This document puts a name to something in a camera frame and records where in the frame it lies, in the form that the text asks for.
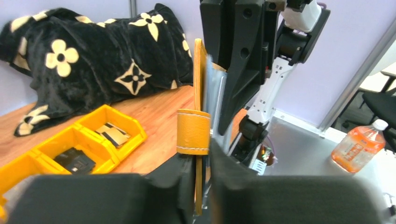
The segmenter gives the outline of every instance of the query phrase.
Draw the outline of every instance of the electronic component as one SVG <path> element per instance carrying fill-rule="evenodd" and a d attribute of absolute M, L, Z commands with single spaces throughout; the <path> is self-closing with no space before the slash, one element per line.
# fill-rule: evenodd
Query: electronic component
<path fill-rule="evenodd" d="M 83 151 L 74 147 L 57 155 L 54 160 L 72 174 L 89 174 L 96 165 Z"/>

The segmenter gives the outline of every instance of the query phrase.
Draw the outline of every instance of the yellow storage bin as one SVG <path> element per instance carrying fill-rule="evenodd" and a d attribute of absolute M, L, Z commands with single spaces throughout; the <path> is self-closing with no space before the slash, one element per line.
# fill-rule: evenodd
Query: yellow storage bin
<path fill-rule="evenodd" d="M 3 197 L 12 187 L 31 175 L 67 174 L 63 167 L 46 163 L 38 154 L 28 151 L 0 169 L 0 218 L 6 220 L 4 209 L 7 200 Z"/>
<path fill-rule="evenodd" d="M 54 158 L 72 147 L 82 150 L 96 163 L 92 174 L 109 173 L 120 163 L 108 142 L 93 136 L 77 125 L 69 126 L 34 147 L 32 151 L 52 166 L 62 169 L 63 167 L 55 162 Z"/>
<path fill-rule="evenodd" d="M 120 148 L 114 147 L 109 140 L 95 132 L 98 128 L 102 127 L 108 122 L 119 127 L 128 135 L 130 135 L 128 141 Z M 88 129 L 88 131 L 97 138 L 107 141 L 108 145 L 112 146 L 114 153 L 120 161 L 125 159 L 125 157 L 127 157 L 147 139 L 146 132 L 143 130 L 137 120 L 113 109 L 108 105 L 103 105 L 90 114 L 84 116 L 78 120 L 76 124 L 81 125 L 83 129 Z"/>

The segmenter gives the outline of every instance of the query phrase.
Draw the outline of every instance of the silver table surface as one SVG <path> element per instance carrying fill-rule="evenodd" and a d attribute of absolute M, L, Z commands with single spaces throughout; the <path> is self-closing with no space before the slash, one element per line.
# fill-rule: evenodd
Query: silver table surface
<path fill-rule="evenodd" d="M 277 163 L 267 167 L 264 175 L 350 175 L 330 161 L 330 154 L 337 142 L 275 117 L 269 127 L 269 137 L 274 144 Z M 389 156 L 384 155 L 383 150 L 352 176 L 368 187 L 381 210 L 385 209 L 384 193 L 396 196 L 396 159 L 387 160 Z M 390 163 L 393 168 L 385 168 Z"/>
<path fill-rule="evenodd" d="M 346 175 L 329 159 L 336 142 L 275 117 L 269 137 L 278 162 L 265 175 Z M 376 172 L 375 161 L 371 161 L 355 176 L 376 182 Z"/>

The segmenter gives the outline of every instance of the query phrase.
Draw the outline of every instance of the cable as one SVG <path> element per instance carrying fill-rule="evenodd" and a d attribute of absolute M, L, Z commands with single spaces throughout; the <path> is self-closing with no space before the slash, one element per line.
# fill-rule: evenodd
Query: cable
<path fill-rule="evenodd" d="M 327 5 L 325 3 L 323 3 L 323 2 L 318 2 L 318 5 L 320 7 L 322 7 L 323 9 L 327 9 Z"/>

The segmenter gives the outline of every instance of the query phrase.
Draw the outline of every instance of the white bottle cap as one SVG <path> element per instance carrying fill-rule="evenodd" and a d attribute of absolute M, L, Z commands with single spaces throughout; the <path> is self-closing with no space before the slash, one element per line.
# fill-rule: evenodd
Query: white bottle cap
<path fill-rule="evenodd" d="M 383 131 L 383 130 L 385 130 L 388 127 L 388 123 L 386 123 L 386 121 L 384 121 L 384 120 L 377 119 L 377 120 L 374 121 L 373 126 L 376 129 L 378 129 L 380 131 Z"/>

